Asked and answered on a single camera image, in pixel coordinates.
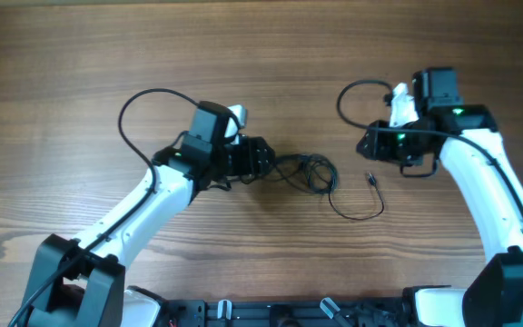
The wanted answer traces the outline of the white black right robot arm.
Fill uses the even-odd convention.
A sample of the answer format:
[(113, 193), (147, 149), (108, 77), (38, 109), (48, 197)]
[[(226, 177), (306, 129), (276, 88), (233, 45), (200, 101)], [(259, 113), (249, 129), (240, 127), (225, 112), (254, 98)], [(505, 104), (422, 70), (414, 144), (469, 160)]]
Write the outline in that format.
[(465, 104), (452, 68), (413, 75), (386, 97), (390, 119), (369, 125), (357, 151), (365, 158), (442, 165), (460, 189), (479, 230), (487, 264), (466, 289), (409, 290), (413, 321), (422, 326), (523, 326), (523, 187), (498, 126), (483, 104)]

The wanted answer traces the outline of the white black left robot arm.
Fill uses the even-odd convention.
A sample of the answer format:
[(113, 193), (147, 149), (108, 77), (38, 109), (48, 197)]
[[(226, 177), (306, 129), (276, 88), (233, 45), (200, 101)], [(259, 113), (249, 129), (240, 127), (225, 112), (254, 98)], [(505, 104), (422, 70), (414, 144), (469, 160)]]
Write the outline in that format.
[(163, 299), (124, 284), (140, 251), (201, 192), (229, 189), (230, 178), (268, 171), (272, 149), (241, 133), (239, 104), (198, 103), (179, 147), (148, 162), (140, 183), (107, 215), (70, 239), (48, 236), (37, 248), (13, 326), (155, 326)]

